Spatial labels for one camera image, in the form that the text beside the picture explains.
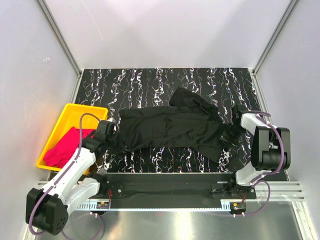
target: white wall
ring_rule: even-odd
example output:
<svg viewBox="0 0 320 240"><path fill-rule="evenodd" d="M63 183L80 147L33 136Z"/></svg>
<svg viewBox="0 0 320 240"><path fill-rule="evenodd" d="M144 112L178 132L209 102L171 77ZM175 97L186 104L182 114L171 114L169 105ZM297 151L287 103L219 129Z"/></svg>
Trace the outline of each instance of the white wall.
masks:
<svg viewBox="0 0 320 240"><path fill-rule="evenodd" d="M258 73L277 126L290 129L290 177L320 236L320 1L302 0Z"/></svg>
<svg viewBox="0 0 320 240"><path fill-rule="evenodd" d="M290 0L46 0L82 69L253 68Z"/></svg>
<svg viewBox="0 0 320 240"><path fill-rule="evenodd" d="M77 80L35 0L0 3L1 239L22 239L39 157Z"/></svg>

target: red cloth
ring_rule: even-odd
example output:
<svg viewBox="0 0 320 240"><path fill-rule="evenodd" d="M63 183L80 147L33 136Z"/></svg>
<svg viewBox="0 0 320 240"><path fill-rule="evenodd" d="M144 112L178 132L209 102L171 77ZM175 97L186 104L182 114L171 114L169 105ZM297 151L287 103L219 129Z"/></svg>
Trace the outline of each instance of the red cloth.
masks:
<svg viewBox="0 0 320 240"><path fill-rule="evenodd" d="M94 129L82 129L82 139L88 136ZM79 129L74 126L58 141L54 148L49 150L43 160L47 166L63 168L70 160L79 146Z"/></svg>

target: yellow plastic bin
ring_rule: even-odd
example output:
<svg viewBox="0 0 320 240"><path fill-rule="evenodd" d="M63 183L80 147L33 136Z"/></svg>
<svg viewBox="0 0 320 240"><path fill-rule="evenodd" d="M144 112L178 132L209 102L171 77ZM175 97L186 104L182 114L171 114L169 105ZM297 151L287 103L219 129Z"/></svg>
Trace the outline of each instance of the yellow plastic bin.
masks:
<svg viewBox="0 0 320 240"><path fill-rule="evenodd" d="M96 115L101 120L107 119L108 109L98 106L86 106L80 104L68 103L64 106L64 109L56 122L54 129L46 142L44 149L36 162L36 166L40 169L48 169L53 171L60 171L61 168L46 166L44 162L44 156L50 149L58 143L58 141L69 131L70 128L79 128L79 120L82 114L90 113ZM82 119L83 129L96 129L98 126L98 121L89 115L85 115Z"/></svg>

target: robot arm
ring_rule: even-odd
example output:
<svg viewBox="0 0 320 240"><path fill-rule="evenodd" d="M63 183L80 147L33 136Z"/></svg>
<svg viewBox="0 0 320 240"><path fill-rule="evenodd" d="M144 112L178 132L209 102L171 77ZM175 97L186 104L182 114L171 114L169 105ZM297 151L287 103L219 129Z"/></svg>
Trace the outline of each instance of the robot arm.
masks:
<svg viewBox="0 0 320 240"><path fill-rule="evenodd" d="M287 128L271 125L257 114L238 105L232 109L232 123L228 132L222 136L225 143L234 144L246 130L253 135L251 161L232 175L223 190L232 198L242 198L243 194L251 190L261 178L289 168L291 163L290 131ZM283 146L282 166L280 166L281 144L274 131L277 131Z"/></svg>
<svg viewBox="0 0 320 240"><path fill-rule="evenodd" d="M99 194L97 197L100 197L107 193L106 177L97 173L85 178L80 185L73 186L87 168L102 158L111 143L109 139L114 127L113 119L101 120L93 138L89 135L83 140L78 157L77 149L61 171L42 189L30 190L26 198L26 223L29 223L32 211L46 192L32 218L32 225L53 235L61 232L69 215L80 204L94 195Z"/></svg>

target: black cloth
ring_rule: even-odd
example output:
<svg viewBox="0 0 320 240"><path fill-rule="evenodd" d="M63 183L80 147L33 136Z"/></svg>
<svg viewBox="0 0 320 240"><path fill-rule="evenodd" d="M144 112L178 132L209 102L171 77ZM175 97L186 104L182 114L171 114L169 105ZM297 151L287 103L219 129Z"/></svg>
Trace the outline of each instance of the black cloth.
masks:
<svg viewBox="0 0 320 240"><path fill-rule="evenodd" d="M199 95L178 88L170 106L120 110L119 135L126 151L155 147L190 147L217 162L226 128L218 108Z"/></svg>

